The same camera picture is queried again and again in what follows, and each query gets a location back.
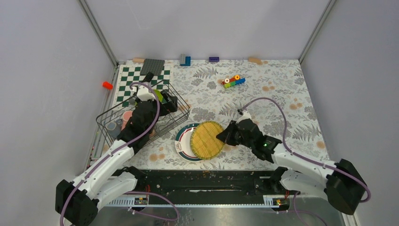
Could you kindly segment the lime green plastic plate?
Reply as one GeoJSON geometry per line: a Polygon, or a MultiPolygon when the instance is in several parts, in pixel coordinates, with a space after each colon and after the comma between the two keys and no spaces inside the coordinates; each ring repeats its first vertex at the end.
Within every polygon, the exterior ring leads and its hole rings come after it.
{"type": "Polygon", "coordinates": [[[162,103],[163,100],[164,100],[164,97],[163,97],[163,95],[161,94],[161,92],[160,92],[159,90],[157,90],[157,89],[154,89],[153,91],[154,91],[155,94],[157,95],[158,100],[162,103]]]}

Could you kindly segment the white plate teal rim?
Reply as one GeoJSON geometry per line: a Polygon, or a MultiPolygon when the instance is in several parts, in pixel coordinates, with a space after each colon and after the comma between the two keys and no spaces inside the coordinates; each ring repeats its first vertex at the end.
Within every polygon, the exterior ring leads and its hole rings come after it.
{"type": "Polygon", "coordinates": [[[202,161],[202,159],[198,158],[192,151],[191,149],[191,136],[196,127],[198,126],[198,123],[193,123],[193,124],[188,124],[184,127],[182,127],[174,140],[175,143],[175,150],[179,154],[180,157],[182,157],[186,161],[191,161],[191,162],[199,162],[202,161]]]}

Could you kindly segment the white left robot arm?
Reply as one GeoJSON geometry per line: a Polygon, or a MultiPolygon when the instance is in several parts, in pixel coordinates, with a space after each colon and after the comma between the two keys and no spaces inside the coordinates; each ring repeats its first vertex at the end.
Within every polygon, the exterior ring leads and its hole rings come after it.
{"type": "Polygon", "coordinates": [[[145,190],[145,179],[129,172],[109,180],[118,167],[149,142],[163,111],[157,95],[139,99],[132,117],[105,155],[72,181],[63,179],[56,186],[55,210],[61,226],[65,220],[74,226],[87,226],[110,201],[128,191],[139,194],[145,190]]]}

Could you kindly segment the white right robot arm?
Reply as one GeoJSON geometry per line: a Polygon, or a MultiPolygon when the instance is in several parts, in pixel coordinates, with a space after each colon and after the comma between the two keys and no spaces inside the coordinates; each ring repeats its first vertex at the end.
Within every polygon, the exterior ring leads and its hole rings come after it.
{"type": "Polygon", "coordinates": [[[286,190],[318,196],[336,210],[353,215],[366,192],[366,183],[348,160],[318,162],[289,151],[281,140],[264,135],[251,119],[231,121],[216,138],[231,146],[243,145],[263,161],[278,166],[270,180],[276,194],[286,190]]]}

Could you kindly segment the pink mug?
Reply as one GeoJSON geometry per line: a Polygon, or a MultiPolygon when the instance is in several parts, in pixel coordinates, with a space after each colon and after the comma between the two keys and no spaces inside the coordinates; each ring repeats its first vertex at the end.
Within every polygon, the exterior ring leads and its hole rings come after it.
{"type": "Polygon", "coordinates": [[[124,129],[126,127],[128,120],[130,119],[132,114],[133,114],[133,111],[131,111],[131,110],[125,111],[122,114],[122,127],[121,127],[122,129],[124,129]]]}

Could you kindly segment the green woven rim plate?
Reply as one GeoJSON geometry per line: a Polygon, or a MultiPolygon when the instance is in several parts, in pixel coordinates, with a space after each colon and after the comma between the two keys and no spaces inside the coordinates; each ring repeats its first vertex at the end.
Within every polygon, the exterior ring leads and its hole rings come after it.
{"type": "Polygon", "coordinates": [[[190,148],[194,155],[201,160],[215,158],[224,146],[224,143],[216,138],[222,131],[222,126],[215,121],[200,123],[190,137],[190,148]]]}

